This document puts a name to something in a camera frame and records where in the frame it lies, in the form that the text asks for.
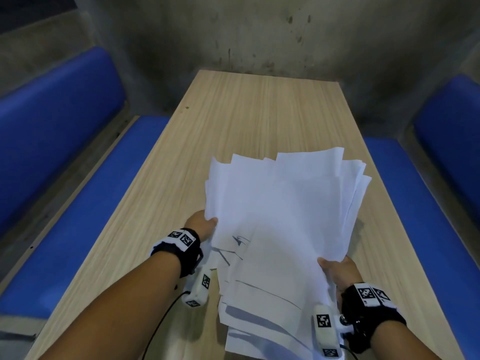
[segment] seat cushion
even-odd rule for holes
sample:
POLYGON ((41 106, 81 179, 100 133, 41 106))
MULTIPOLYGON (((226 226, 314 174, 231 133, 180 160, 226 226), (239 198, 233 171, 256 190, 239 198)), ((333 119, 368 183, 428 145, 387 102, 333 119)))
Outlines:
POLYGON ((0 296, 1 314, 51 315, 168 120, 130 127, 0 296))
POLYGON ((0 99, 0 234, 124 102, 115 66, 99 47, 0 99))
POLYGON ((400 144, 365 143, 465 358, 478 359, 479 268, 400 144))
POLYGON ((480 85, 452 78, 423 106, 418 139, 480 222, 480 85))

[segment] blue seat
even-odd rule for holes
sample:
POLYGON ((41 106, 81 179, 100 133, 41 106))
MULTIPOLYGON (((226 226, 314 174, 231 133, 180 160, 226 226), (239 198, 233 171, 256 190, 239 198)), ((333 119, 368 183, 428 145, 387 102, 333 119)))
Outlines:
POLYGON ((1 314, 50 317, 168 120, 130 127, 0 296, 1 314))
POLYGON ((465 75, 452 78, 425 103, 414 126, 425 150, 480 223, 480 85, 465 75))
POLYGON ((0 99, 0 235, 124 102, 99 47, 0 99))
POLYGON ((465 358, 478 359, 480 270, 400 144, 365 143, 465 358))

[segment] wooden table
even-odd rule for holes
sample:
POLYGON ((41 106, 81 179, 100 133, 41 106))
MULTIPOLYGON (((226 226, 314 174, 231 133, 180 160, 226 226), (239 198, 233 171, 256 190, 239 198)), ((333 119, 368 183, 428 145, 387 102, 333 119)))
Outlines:
MULTIPOLYGON (((210 158, 275 159, 277 152, 345 147, 372 182, 350 254, 365 280, 384 287, 409 327, 444 360, 459 346, 393 207, 338 83, 201 70, 46 323, 36 359, 105 288, 147 258, 151 245, 204 208, 210 158)), ((208 305, 175 306, 148 359, 241 359, 225 353, 218 282, 208 305)))

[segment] paper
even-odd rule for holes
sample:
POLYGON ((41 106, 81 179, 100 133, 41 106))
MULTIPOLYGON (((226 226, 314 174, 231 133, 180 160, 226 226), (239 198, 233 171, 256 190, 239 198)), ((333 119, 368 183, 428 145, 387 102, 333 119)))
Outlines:
POLYGON ((316 262, 342 260, 370 177, 343 148, 279 153, 276 160, 212 158, 202 243, 217 269, 225 350, 257 359, 321 359, 313 307, 336 307, 335 287, 316 262))

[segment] black wrist strap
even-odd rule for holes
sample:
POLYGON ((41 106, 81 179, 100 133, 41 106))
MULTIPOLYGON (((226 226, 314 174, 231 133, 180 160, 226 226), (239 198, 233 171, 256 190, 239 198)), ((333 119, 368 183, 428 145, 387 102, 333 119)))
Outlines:
POLYGON ((167 237, 157 242, 150 256, 158 252, 168 252, 177 256, 181 266, 180 278, 193 274, 204 257, 200 248, 200 237, 195 230, 186 227, 172 231, 167 237))
POLYGON ((407 324, 386 293, 370 284, 348 287, 342 293, 342 314, 354 333, 345 335, 353 352, 358 354, 370 348, 370 340, 377 327, 385 321, 407 324))

